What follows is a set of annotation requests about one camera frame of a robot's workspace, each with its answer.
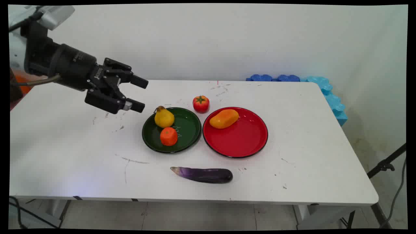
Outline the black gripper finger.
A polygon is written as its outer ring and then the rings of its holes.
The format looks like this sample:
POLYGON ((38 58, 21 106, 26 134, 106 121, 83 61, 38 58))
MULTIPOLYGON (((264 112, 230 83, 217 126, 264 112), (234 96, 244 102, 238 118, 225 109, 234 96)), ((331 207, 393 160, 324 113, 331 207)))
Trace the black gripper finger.
POLYGON ((116 98, 104 95, 98 90, 88 90, 85 97, 85 102, 101 110, 112 114, 117 114, 122 111, 136 111, 142 113, 145 104, 129 98, 116 98))
POLYGON ((120 79, 120 84, 130 83, 140 88, 146 89, 148 81, 139 76, 136 76, 132 71, 112 70, 112 73, 120 79))

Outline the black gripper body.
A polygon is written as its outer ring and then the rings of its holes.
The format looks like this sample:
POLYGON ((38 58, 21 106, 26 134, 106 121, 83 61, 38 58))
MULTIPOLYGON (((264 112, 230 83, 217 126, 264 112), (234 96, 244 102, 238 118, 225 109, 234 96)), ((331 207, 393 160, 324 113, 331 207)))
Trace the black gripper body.
POLYGON ((111 58, 100 65, 94 56, 66 44, 49 45, 49 74, 60 75, 58 84, 110 98, 123 97, 120 84, 134 84, 129 65, 111 58))

